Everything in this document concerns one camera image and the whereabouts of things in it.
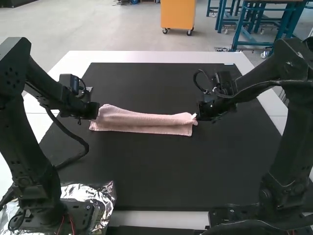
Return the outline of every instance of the orange cart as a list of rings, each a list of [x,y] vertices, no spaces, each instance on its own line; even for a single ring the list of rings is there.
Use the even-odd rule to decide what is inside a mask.
[[[194,30],[197,0],[161,0],[161,27],[167,34],[171,28]]]

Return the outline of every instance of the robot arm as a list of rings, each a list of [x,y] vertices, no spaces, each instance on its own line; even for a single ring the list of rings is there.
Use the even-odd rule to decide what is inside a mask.
[[[58,120],[51,113],[52,109],[60,110],[62,117],[95,119],[99,104],[90,102],[90,89],[85,85],[81,88],[79,78],[63,75],[69,79],[69,87],[54,81],[30,57],[30,47],[26,38],[8,38],[0,45],[0,152],[13,179],[6,198],[11,198],[12,194],[18,197],[22,217],[29,210],[28,219],[51,225],[62,218],[66,206],[60,201],[56,167],[43,154],[28,123],[22,92],[26,90],[36,97],[55,122]],[[22,223],[23,219],[10,226],[20,227],[20,221]]]
[[[256,227],[292,230],[313,224],[312,217],[299,219],[313,166],[313,53],[307,42],[278,40],[269,59],[239,78],[232,80],[227,72],[207,76],[210,87],[199,102],[199,120],[216,121],[235,111],[237,103],[250,101],[272,86],[281,86],[290,102],[276,158],[260,183],[259,203],[250,210],[232,206],[215,210],[215,222],[204,234]],[[199,87],[197,74],[194,81]]]

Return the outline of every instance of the pink towel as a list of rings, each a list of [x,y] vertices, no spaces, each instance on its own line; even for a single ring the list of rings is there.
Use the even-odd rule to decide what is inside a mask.
[[[191,136],[193,125],[198,125],[196,114],[143,114],[105,104],[99,109],[98,117],[91,122],[89,129]]]

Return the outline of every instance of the black tabletop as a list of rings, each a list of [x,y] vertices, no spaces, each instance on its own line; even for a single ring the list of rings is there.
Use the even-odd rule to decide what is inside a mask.
[[[100,104],[194,113],[201,97],[192,81],[197,69],[240,76],[235,65],[224,64],[95,63],[83,79]],[[255,203],[281,138],[258,100],[239,104],[237,113],[215,124],[199,122],[192,137],[92,132],[88,121],[78,126],[77,120],[60,120],[90,144],[84,159],[60,172],[61,180],[114,180],[116,210],[207,211],[225,203]],[[40,145],[55,164],[81,150],[54,124]]]

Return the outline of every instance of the concrete floor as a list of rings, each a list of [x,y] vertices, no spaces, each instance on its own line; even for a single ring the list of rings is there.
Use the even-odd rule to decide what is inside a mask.
[[[214,51],[214,47],[232,43],[234,31],[218,34],[216,18],[205,16],[207,0],[198,0],[192,37],[181,30],[163,35],[159,4],[112,5],[113,0],[39,0],[13,9],[0,8],[0,43],[9,36],[27,37],[31,55],[46,71],[69,50]],[[306,22],[309,33],[313,23]],[[267,32],[261,37],[274,35]],[[245,54],[254,65],[262,61],[259,52]]]

